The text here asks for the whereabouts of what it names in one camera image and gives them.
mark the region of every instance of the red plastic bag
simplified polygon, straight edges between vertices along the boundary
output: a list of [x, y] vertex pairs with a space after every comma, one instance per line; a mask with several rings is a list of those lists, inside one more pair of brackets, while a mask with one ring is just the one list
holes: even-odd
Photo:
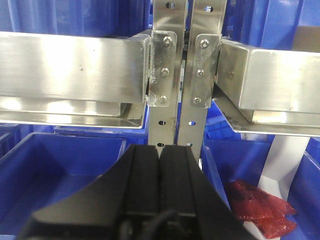
[[297, 227], [285, 218], [297, 213], [288, 202], [241, 179], [227, 186], [227, 195], [235, 216], [253, 222], [267, 239], [284, 236]]

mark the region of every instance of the metal bracket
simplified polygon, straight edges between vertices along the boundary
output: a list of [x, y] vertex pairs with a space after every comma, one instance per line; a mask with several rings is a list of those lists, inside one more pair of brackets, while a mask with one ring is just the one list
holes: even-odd
[[176, 34], [176, 51], [170, 98], [167, 107], [150, 107], [148, 144], [155, 145], [159, 154], [165, 145], [174, 144], [178, 112], [178, 96], [180, 89], [180, 73], [184, 47], [185, 25], [187, 17], [187, 0], [154, 0], [153, 1], [153, 30], [172, 31]]
[[195, 158], [200, 156], [211, 104], [226, 5], [227, 0], [193, 1], [177, 144], [191, 146]]
[[221, 35], [199, 34], [195, 39], [190, 105], [210, 108]]
[[167, 107], [175, 72], [177, 35], [172, 31], [152, 31], [148, 105]]

